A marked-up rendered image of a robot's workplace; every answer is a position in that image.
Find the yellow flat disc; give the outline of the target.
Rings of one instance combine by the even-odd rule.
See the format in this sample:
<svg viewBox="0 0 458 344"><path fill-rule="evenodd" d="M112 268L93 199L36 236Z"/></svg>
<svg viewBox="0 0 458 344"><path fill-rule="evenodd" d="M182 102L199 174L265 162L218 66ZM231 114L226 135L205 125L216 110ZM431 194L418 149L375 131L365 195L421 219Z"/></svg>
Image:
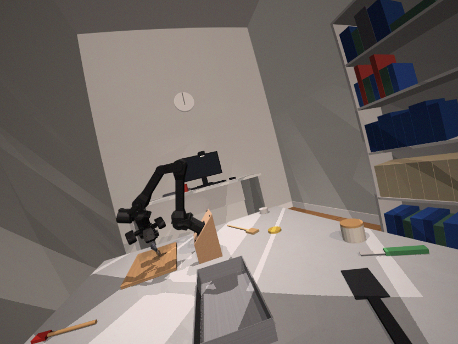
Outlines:
<svg viewBox="0 0 458 344"><path fill-rule="evenodd" d="M275 226L275 227L269 228L269 229L268 229L268 233L269 233L269 234L276 234L276 233L281 232L281 230L282 230L282 229L281 229L280 227Z"/></svg>

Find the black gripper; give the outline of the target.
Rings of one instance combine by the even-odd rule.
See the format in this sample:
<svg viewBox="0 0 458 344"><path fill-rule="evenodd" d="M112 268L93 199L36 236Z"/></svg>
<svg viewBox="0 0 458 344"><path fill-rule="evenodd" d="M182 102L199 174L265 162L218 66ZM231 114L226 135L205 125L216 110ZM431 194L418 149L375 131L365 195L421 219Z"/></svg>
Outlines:
<svg viewBox="0 0 458 344"><path fill-rule="evenodd" d="M149 221L145 226L138 226L139 230L135 231L134 233L133 233L133 231L127 232L125 234L125 237L126 237L128 243L129 243L129 245L137 242L136 236L138 236L138 235L139 235L139 237L141 239L143 239L143 236L141 234L141 229L142 228L147 229L148 226L150 226L150 225L153 226L154 228L159 227L159 229L162 229L162 228L166 227L166 224L165 224L164 220L162 219L162 217L155 218L154 221L156 222L154 224L150 223L150 221Z"/></svg>

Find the black spatula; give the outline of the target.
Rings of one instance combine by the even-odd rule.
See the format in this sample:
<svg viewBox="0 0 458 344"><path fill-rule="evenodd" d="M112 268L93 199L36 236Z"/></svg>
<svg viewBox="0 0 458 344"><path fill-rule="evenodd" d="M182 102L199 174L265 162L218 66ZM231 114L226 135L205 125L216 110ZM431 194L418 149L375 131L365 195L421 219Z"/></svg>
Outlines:
<svg viewBox="0 0 458 344"><path fill-rule="evenodd" d="M390 297L368 268L341 270L356 300L367 299L394 344L412 344L381 298Z"/></svg>

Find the grey cylindrical container with tan lid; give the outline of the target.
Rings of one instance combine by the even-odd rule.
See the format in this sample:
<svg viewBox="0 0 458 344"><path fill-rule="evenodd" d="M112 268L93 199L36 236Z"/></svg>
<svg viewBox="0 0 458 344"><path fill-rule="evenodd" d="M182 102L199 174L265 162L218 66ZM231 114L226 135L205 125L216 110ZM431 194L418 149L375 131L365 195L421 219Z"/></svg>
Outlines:
<svg viewBox="0 0 458 344"><path fill-rule="evenodd" d="M340 222L343 241L347 243L362 243L366 241L365 229L360 219L345 219Z"/></svg>

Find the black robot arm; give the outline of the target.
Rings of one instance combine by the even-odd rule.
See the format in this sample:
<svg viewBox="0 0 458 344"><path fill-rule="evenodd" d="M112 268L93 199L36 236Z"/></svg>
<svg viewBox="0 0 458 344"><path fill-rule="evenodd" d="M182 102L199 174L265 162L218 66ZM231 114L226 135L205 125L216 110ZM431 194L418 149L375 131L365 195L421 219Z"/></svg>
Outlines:
<svg viewBox="0 0 458 344"><path fill-rule="evenodd" d="M164 174L173 173L176 181L175 188L175 210L171 215L171 224L176 230L190 229L200 235L202 228L205 225L203 220L200 221L193 217L192 212L186 213L185 210L185 175L187 170L187 162L183 159L176 160L173 163L160 165L156 168L154 174L147 183L144 190L132 202L131 209L120 208L116 216L117 223L132 223L136 221L138 226L145 226L149 222L151 211L144 209L149 205L151 195L157 187L160 179ZM153 242L159 236L158 230L153 226L148 226L147 229L142 228L141 234L146 243Z"/></svg>

